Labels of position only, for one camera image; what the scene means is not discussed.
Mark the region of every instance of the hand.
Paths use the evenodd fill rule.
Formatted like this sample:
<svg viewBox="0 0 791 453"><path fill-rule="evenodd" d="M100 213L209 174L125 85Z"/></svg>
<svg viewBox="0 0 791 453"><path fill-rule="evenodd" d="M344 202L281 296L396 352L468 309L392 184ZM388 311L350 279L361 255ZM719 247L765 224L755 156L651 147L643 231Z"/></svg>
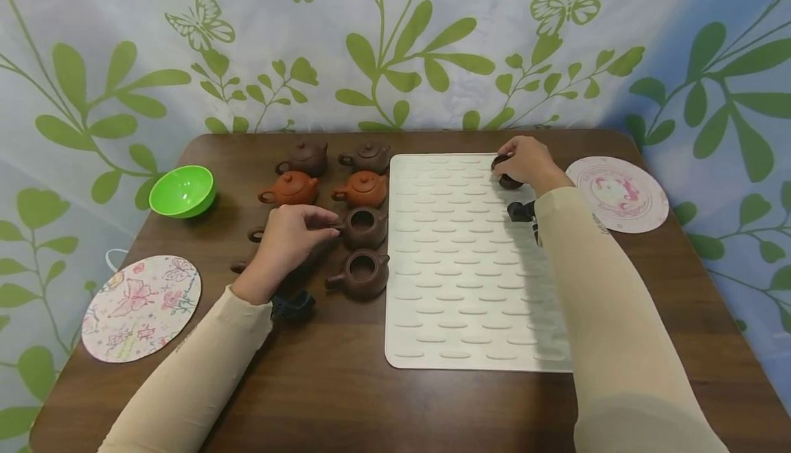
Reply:
<svg viewBox="0 0 791 453"><path fill-rule="evenodd" d="M516 136L506 142L498 154L508 154L511 158L499 163L492 173L496 176L506 174L515 181L530 184L537 197L552 189L574 186L552 160L548 148L535 137Z"/></svg>
<svg viewBox="0 0 791 453"><path fill-rule="evenodd" d="M337 214L314 205L272 209L258 251L236 278L233 292L254 305L269 302L283 278L308 258L313 247L339 235L329 228L337 221Z"/></svg>

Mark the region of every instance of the green butterfly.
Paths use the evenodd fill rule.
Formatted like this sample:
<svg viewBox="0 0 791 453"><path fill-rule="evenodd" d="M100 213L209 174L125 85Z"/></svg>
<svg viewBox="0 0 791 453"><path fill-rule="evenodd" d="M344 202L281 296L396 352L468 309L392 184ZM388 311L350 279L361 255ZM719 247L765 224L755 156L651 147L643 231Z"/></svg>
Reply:
<svg viewBox="0 0 791 453"><path fill-rule="evenodd" d="M555 36L566 21L585 25L600 9L599 0L533 0L530 4L533 19L541 21L539 36Z"/></svg>
<svg viewBox="0 0 791 453"><path fill-rule="evenodd" d="M181 36L186 37L192 49L207 51L213 38L223 43L236 39L236 33L228 22L220 20L220 6L215 0L196 0L196 9L188 14L173 16L165 13L165 19Z"/></svg>

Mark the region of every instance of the pink coaster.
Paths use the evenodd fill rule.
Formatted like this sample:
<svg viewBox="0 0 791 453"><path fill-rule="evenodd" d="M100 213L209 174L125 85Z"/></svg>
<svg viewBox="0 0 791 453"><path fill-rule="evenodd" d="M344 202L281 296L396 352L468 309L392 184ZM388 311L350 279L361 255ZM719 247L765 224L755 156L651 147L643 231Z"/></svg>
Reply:
<svg viewBox="0 0 791 453"><path fill-rule="evenodd" d="M659 228L670 210L662 187L642 168L609 156L590 156L566 171L610 230L644 233Z"/></svg>
<svg viewBox="0 0 791 453"><path fill-rule="evenodd" d="M85 349L105 362L130 362L156 352L192 317L200 288L198 270L183 257L157 255L125 267L85 312Z"/></svg>

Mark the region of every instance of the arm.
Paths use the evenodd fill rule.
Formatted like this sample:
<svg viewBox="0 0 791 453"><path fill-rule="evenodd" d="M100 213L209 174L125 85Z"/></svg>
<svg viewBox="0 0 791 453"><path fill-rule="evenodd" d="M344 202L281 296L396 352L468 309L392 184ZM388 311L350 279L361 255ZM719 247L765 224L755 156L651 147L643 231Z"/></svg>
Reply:
<svg viewBox="0 0 791 453"><path fill-rule="evenodd" d="M620 451L615 444L726 451L708 427L645 283L582 192L531 137L517 137L501 152L514 157L494 172L530 183L539 196L540 240L574 364L578 451ZM701 435L708 448L694 443L697 449L689 449L690 438Z"/></svg>
<svg viewBox="0 0 791 453"><path fill-rule="evenodd" d="M337 220L307 205L272 210L248 268L137 390L99 453L197 452L271 331L269 301L280 281L338 235L325 228Z"/></svg>

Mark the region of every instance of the curtain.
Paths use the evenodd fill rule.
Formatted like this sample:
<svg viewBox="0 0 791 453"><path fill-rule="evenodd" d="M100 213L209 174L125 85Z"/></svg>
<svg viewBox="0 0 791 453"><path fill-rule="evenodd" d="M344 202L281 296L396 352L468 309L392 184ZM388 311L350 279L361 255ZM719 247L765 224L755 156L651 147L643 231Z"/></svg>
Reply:
<svg viewBox="0 0 791 453"><path fill-rule="evenodd" d="M790 406L790 1L0 0L0 451L207 132L628 131Z"/></svg>

